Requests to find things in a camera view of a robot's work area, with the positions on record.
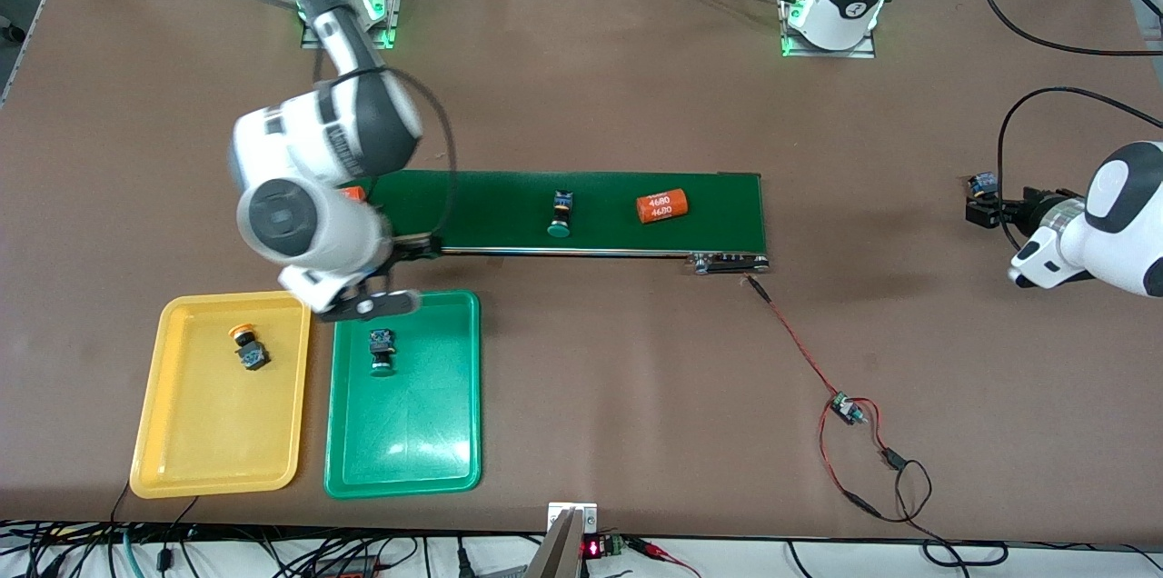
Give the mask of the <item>red clip test lead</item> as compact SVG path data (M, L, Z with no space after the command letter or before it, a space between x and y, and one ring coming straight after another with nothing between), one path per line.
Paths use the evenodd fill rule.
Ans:
M625 541L625 544L628 545L629 549L632 549L633 552L643 554L643 556L649 558L649 561L656 561L659 563L678 566L688 571L688 573L694 575L695 578L702 578L702 575L699 573L699 571L697 571L693 566L690 566L683 561L678 561L678 558L672 556L672 554L665 552L664 549L661 549L661 547L655 543L630 535L623 535L622 540Z

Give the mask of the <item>yellow plastic tray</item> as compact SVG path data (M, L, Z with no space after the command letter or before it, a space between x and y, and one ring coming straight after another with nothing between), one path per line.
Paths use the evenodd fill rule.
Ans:
M162 311L129 484L143 499L280 490L297 474L312 315L286 292L179 297ZM270 362L242 366L254 324Z

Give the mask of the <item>green plastic tray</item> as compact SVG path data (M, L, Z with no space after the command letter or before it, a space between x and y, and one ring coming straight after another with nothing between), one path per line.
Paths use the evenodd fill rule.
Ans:
M395 333L395 374L368 334ZM428 292L411 314L333 327L324 491L333 499L469 491L481 480L481 302Z

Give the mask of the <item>green conveyor belt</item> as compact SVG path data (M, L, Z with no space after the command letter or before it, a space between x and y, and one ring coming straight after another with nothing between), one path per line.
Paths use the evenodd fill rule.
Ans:
M395 234L436 234L444 255L682 259L698 274L769 266L757 174L401 171L354 185ZM688 214L638 221L637 197L676 188ZM547 233L557 190L575 193L565 238Z

